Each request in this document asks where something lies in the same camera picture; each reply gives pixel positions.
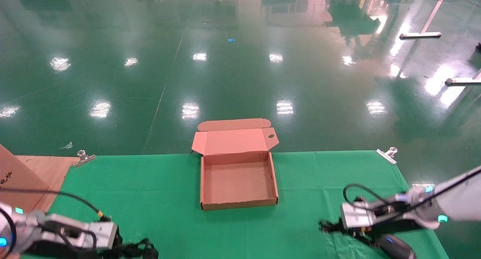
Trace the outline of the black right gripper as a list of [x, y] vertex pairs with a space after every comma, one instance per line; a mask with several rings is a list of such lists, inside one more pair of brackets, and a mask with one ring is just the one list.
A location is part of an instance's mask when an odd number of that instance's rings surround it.
[[[395, 218], [391, 221], [387, 221], [386, 223], [382, 223], [381, 220], [383, 218], [390, 217], [390, 214], [378, 214], [375, 213], [373, 215], [373, 225], [365, 230], [355, 229], [352, 231], [352, 236], [354, 239], [362, 242], [364, 245], [367, 245], [371, 248], [379, 248], [378, 239], [386, 234], [395, 234], [395, 233], [405, 233], [410, 232], [413, 230], [421, 230], [423, 229], [416, 221], [403, 218], [402, 216]], [[323, 233], [335, 233], [335, 232], [344, 232], [344, 226], [342, 219], [339, 218], [337, 222], [331, 222], [325, 219], [321, 219], [318, 222], [319, 231]]]

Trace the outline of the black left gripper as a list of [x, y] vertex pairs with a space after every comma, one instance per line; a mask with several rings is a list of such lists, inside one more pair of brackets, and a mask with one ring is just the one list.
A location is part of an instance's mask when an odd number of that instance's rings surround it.
[[119, 229], [44, 230], [41, 238], [29, 247], [29, 254], [50, 259], [118, 259], [123, 238]]

